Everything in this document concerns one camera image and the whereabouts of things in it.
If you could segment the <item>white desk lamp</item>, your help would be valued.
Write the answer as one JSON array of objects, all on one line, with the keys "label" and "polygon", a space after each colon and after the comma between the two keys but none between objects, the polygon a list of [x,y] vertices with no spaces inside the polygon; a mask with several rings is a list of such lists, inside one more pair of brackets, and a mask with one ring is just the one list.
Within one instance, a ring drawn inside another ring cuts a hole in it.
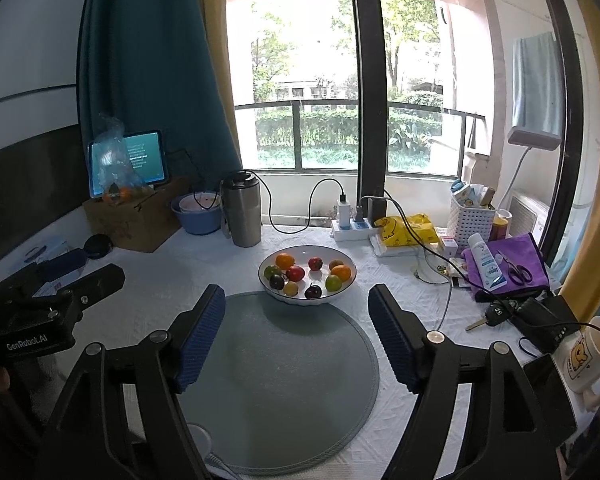
[{"label": "white desk lamp", "polygon": [[544,130],[532,130],[526,126],[513,126],[507,133],[507,143],[510,145],[523,146],[524,152],[519,157],[512,177],[509,179],[506,190],[502,193],[501,199],[496,208],[501,209],[509,193],[520,174],[524,160],[533,150],[552,152],[562,145],[562,137],[558,134],[550,133]]}]

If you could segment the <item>cardboard box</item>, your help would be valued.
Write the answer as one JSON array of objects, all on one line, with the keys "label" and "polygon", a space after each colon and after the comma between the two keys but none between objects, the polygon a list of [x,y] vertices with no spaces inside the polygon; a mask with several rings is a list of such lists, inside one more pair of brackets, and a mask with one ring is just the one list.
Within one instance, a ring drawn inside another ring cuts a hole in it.
[{"label": "cardboard box", "polygon": [[117,248],[154,252],[181,229],[171,204],[189,188],[189,180],[180,177],[131,203],[108,205],[104,200],[87,200],[82,207],[93,234],[108,235]]}]

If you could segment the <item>blue plastic bowl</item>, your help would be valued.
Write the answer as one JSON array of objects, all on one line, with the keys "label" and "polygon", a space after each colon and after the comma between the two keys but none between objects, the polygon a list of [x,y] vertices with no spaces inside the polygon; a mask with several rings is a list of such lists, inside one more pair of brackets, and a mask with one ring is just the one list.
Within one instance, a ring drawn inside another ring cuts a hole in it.
[{"label": "blue plastic bowl", "polygon": [[203,236],[221,229],[219,193],[196,192],[176,196],[171,200],[171,209],[188,234]]}]

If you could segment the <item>white charger plug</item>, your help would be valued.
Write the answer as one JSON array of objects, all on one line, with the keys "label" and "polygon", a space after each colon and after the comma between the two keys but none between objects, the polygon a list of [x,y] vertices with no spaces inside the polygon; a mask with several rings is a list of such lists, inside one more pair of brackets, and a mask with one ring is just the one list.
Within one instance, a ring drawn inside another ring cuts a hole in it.
[{"label": "white charger plug", "polygon": [[341,195],[338,202],[338,224],[340,229],[347,230],[350,228],[351,222],[351,206],[346,198]]}]

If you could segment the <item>black power adapter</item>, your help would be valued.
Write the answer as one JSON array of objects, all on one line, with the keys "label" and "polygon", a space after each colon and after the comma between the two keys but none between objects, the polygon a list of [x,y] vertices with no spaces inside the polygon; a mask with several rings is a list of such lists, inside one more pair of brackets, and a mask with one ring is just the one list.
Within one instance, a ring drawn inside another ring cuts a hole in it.
[{"label": "black power adapter", "polygon": [[387,202],[383,197],[369,197],[366,200],[367,219],[370,223],[384,218],[387,215]]}]

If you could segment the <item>grey round placemat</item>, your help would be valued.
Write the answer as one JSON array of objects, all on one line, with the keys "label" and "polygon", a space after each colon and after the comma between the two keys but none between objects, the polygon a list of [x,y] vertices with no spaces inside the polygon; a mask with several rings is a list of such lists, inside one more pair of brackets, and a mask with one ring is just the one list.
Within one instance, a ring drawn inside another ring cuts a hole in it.
[{"label": "grey round placemat", "polygon": [[186,422],[238,474],[294,474],[328,460],[365,425],[379,389],[370,338],[331,304],[265,292],[227,297],[198,380],[178,400]]}]

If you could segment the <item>black scissors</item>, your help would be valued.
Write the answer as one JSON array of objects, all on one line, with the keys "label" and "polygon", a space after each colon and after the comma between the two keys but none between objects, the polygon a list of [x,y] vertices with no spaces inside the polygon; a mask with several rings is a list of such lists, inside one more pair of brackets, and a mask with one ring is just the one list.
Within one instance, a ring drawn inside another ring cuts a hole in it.
[{"label": "black scissors", "polygon": [[533,276],[527,268],[514,263],[511,258],[508,258],[502,252],[498,252],[498,256],[501,262],[504,262],[508,266],[508,276],[515,285],[524,286],[532,282]]}]

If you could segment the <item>purple cloth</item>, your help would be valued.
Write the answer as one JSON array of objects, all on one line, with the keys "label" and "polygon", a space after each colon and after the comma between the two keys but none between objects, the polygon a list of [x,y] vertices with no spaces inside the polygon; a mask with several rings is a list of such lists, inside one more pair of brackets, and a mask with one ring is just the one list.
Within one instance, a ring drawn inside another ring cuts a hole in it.
[{"label": "purple cloth", "polygon": [[479,267],[470,249],[466,248],[462,257],[467,264],[467,276],[471,281],[470,293],[475,302],[488,302],[495,297],[524,299],[550,290],[544,260],[531,233],[487,242],[486,246],[500,267],[506,283],[490,294],[485,292],[482,289]]}]

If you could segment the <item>light blue hanging towel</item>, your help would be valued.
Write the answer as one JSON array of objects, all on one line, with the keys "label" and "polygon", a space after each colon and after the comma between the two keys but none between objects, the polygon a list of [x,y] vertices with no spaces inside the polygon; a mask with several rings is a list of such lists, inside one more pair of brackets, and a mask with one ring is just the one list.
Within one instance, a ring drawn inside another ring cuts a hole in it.
[{"label": "light blue hanging towel", "polygon": [[564,78],[552,32],[516,39],[513,46],[513,126],[560,138]]}]

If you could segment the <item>white power strip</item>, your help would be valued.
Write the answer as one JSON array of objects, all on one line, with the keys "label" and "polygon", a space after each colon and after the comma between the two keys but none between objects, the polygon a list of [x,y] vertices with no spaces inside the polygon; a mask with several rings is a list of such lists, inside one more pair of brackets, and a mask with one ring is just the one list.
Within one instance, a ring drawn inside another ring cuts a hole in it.
[{"label": "white power strip", "polygon": [[340,226],[338,220],[332,220],[332,230],[330,235],[336,242],[354,242],[355,240],[367,240],[368,238],[377,235],[380,232],[379,228],[373,226],[367,218],[357,222],[354,219],[350,220],[347,228]]}]

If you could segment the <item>green apple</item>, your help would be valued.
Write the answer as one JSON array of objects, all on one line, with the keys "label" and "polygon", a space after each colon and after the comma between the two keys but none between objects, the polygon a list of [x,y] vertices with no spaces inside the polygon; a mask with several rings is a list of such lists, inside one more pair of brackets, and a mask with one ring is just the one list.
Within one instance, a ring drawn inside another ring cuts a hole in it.
[{"label": "green apple", "polygon": [[283,270],[279,266],[276,266],[276,264],[271,264],[270,266],[267,266],[263,271],[263,276],[266,280],[269,280],[274,275],[283,275],[283,274],[284,274]]}]

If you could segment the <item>steel travel mug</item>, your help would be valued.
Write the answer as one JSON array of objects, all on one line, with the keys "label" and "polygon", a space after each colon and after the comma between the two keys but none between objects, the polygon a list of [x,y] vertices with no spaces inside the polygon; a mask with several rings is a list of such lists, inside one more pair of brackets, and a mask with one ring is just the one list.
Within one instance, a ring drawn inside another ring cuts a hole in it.
[{"label": "steel travel mug", "polygon": [[221,202],[228,234],[242,248],[261,240],[261,194],[258,177],[240,170],[226,177],[220,186]]}]

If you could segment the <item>brown round fruit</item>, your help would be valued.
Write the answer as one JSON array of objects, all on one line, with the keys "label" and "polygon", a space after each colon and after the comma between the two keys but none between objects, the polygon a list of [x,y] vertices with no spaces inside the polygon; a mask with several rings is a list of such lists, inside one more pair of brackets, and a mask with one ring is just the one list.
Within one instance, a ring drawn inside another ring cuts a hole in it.
[{"label": "brown round fruit", "polygon": [[296,282],[287,282],[284,285],[283,293],[288,297],[297,296],[299,292],[299,286]]},{"label": "brown round fruit", "polygon": [[344,263],[342,260],[335,259],[335,260],[332,260],[328,266],[329,266],[329,270],[332,270],[333,268],[336,268],[336,266],[343,266],[343,265],[344,265]]}]

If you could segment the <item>tablet with lit screen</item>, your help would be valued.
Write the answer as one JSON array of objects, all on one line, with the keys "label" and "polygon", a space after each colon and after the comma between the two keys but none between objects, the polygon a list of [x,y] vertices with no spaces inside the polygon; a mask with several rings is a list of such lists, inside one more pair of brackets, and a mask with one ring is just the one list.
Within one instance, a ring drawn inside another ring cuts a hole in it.
[{"label": "tablet with lit screen", "polygon": [[[164,154],[160,130],[125,133],[124,142],[131,165],[147,184],[161,184],[168,180],[166,154]],[[109,158],[94,154],[94,143],[87,145],[88,190],[91,198],[102,196],[102,186],[97,181],[97,171]]]}]

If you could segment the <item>white duck mug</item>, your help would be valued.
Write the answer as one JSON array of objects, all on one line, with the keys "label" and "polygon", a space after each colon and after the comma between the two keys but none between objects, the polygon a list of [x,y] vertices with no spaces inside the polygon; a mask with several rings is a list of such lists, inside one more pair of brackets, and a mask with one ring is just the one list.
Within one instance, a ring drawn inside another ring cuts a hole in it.
[{"label": "white duck mug", "polygon": [[557,364],[566,387],[582,398],[588,412],[600,408],[600,316],[580,326],[559,348]]}]

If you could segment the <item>white round plate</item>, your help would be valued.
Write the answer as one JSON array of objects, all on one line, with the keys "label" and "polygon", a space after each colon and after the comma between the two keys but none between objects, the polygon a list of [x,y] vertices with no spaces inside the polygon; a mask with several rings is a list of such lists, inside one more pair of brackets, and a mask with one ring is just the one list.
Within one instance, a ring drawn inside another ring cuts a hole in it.
[{"label": "white round plate", "polygon": [[[297,296],[288,297],[283,293],[284,285],[290,282],[286,277],[286,271],[283,271],[283,275],[274,275],[269,280],[263,276],[264,269],[275,264],[275,257],[280,252],[292,255],[296,260],[295,265],[302,266],[306,271],[304,279],[297,283],[299,286]],[[329,263],[335,259],[342,260],[344,265],[329,270]],[[356,274],[358,269],[349,256],[338,249],[316,245],[291,246],[273,252],[260,263],[258,269],[259,281],[270,296],[285,304],[302,307],[326,304],[330,300],[341,297],[352,287]]]}]

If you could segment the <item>clear plastic bag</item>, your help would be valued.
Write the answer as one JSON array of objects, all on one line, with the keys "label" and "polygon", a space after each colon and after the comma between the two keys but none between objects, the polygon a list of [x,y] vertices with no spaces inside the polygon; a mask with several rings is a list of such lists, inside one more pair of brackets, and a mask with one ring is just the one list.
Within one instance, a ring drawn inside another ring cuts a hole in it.
[{"label": "clear plastic bag", "polygon": [[96,164],[94,178],[102,189],[102,199],[108,204],[120,205],[150,195],[152,189],[131,164],[124,125],[111,116],[100,118],[104,128],[92,143],[92,161]]}]

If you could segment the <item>white plastic basket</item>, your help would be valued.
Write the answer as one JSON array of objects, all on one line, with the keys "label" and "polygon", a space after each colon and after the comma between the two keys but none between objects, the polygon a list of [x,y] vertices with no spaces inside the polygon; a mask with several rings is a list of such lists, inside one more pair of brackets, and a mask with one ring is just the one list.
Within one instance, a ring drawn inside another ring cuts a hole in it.
[{"label": "white plastic basket", "polygon": [[487,207],[465,207],[455,197],[451,197],[451,206],[446,235],[453,237],[458,248],[468,247],[468,238],[474,234],[480,234],[484,240],[488,240],[495,209]]}]

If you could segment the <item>red tomato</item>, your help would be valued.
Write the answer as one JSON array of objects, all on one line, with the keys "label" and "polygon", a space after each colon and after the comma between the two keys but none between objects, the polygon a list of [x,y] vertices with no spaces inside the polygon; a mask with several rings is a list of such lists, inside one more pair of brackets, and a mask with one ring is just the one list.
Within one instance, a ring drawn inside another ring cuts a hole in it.
[{"label": "red tomato", "polygon": [[304,279],[306,276],[306,271],[302,268],[302,266],[296,266],[294,264],[286,270],[285,274],[289,281],[298,283]]}]

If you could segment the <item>car key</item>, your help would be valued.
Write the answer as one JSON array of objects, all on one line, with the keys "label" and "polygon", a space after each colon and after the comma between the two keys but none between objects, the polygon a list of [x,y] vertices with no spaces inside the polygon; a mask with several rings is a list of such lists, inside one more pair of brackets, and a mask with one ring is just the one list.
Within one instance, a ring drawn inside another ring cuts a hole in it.
[{"label": "car key", "polygon": [[484,312],[482,318],[479,318],[478,321],[469,324],[465,330],[467,333],[469,333],[483,325],[490,327],[499,326],[508,321],[515,313],[515,310],[516,304],[514,302],[494,302],[486,308],[486,312]]}]

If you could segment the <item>yellow duck plastic bag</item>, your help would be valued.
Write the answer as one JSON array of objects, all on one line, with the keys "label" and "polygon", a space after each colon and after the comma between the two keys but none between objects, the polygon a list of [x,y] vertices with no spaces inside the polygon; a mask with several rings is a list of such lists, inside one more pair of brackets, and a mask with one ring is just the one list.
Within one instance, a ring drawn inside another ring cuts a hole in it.
[{"label": "yellow duck plastic bag", "polygon": [[439,241],[434,224],[426,214],[412,214],[406,220],[399,216],[382,217],[374,222],[387,247],[434,244]]}]

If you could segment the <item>white lotion tube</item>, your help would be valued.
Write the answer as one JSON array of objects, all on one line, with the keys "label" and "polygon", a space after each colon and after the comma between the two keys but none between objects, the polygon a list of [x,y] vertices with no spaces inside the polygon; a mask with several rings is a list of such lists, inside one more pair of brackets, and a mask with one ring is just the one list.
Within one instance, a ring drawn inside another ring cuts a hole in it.
[{"label": "white lotion tube", "polygon": [[467,241],[480,274],[482,287],[488,292],[493,292],[505,286],[506,278],[482,236],[475,233],[468,237]]}]

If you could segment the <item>teal curtain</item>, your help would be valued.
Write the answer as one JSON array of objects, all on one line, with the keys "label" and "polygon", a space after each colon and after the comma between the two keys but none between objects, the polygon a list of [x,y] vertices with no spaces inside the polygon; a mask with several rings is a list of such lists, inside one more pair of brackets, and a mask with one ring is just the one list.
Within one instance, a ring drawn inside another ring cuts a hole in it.
[{"label": "teal curtain", "polygon": [[214,190],[242,166],[199,0],[84,0],[76,102],[85,143],[111,119],[160,131],[173,177]]}]

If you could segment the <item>white lace tablecloth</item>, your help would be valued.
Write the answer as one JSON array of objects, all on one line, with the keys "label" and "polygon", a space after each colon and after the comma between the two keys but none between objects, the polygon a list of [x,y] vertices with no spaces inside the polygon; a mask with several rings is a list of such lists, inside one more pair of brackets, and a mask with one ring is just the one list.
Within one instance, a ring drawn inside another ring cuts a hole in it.
[{"label": "white lace tablecloth", "polygon": [[62,380],[86,344],[94,340],[109,348],[135,344],[152,330],[168,326],[210,283],[222,286],[230,295],[258,290],[260,262],[277,249],[298,245],[338,247],[355,263],[358,278],[333,304],[366,331],[380,374],[377,400],[362,430],[334,457],[299,472],[301,479],[380,478],[411,415],[415,398],[394,379],[366,313],[366,297],[373,285],[386,284],[402,308],[416,312],[426,327],[441,326],[443,333],[459,344],[486,347],[496,340],[505,341],[521,362],[528,362],[535,354],[535,348],[510,324],[465,330],[480,316],[482,307],[463,289],[434,285],[436,276],[430,266],[436,259],[424,258],[414,249],[397,257],[379,258],[369,242],[339,245],[321,228],[298,236],[264,228],[261,243],[253,248],[238,248],[220,232],[191,236],[178,231],[152,254],[116,249],[104,260],[90,262],[90,270],[103,263],[121,266],[126,275],[123,289],[85,312],[76,326],[73,348],[15,372],[10,390],[27,412],[48,416]]}]

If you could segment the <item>orange fruit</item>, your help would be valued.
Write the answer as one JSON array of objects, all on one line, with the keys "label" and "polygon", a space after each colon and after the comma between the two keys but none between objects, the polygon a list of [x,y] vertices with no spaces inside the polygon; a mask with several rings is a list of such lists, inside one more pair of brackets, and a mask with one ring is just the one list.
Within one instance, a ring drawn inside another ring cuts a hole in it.
[{"label": "orange fruit", "polygon": [[296,260],[294,260],[294,257],[292,255],[287,254],[286,252],[280,252],[275,257],[276,266],[278,266],[279,269],[283,271],[288,270],[289,268],[294,266],[295,263]]}]

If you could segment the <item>white tissue pack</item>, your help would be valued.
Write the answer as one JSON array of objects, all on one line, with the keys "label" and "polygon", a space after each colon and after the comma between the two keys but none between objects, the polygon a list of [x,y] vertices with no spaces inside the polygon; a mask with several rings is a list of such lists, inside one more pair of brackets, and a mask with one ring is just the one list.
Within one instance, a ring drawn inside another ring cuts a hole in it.
[{"label": "white tissue pack", "polygon": [[422,250],[422,246],[387,246],[378,234],[372,235],[369,239],[370,246],[378,258],[401,257],[415,255],[416,252]]}]

